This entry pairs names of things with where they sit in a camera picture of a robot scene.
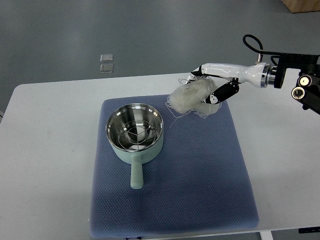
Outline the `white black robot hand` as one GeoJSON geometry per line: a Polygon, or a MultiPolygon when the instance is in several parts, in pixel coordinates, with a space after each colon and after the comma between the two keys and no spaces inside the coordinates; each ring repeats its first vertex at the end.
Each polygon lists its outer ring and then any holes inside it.
{"type": "Polygon", "coordinates": [[[188,80],[193,82],[206,77],[215,77],[227,80],[227,83],[218,87],[204,102],[217,105],[239,92],[239,85],[249,83],[256,88],[265,88],[272,67],[265,62],[252,66],[243,66],[228,63],[205,63],[190,73],[188,80]]]}

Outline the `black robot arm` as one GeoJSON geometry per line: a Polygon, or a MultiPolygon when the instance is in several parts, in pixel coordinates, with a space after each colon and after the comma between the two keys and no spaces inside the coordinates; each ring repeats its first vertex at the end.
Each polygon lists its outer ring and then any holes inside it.
{"type": "Polygon", "coordinates": [[[300,103],[303,110],[320,113],[320,55],[285,53],[265,50],[262,42],[254,35],[246,34],[242,41],[257,53],[257,63],[269,56],[270,63],[263,67],[260,85],[281,89],[285,80],[291,80],[290,97],[300,103]]]}

